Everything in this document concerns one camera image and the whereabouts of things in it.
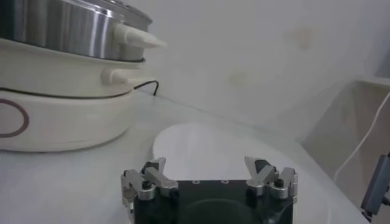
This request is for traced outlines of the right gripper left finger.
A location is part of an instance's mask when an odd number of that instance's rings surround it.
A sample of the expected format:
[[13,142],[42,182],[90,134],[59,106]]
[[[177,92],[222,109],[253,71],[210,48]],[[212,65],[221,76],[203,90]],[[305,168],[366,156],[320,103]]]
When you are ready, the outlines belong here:
[[179,182],[171,180],[163,174],[166,158],[152,159],[143,168],[125,170],[121,175],[122,203],[128,213],[133,213],[135,199],[153,200],[162,195],[166,198],[176,198],[179,195]]

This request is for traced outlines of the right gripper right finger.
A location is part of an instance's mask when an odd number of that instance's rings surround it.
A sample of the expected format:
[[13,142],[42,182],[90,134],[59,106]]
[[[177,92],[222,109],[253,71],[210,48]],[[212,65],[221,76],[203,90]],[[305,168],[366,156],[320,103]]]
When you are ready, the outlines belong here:
[[250,173],[246,185],[256,197],[268,194],[274,199],[297,202],[298,174],[295,169],[285,167],[280,172],[267,160],[250,156],[245,156],[244,162]]

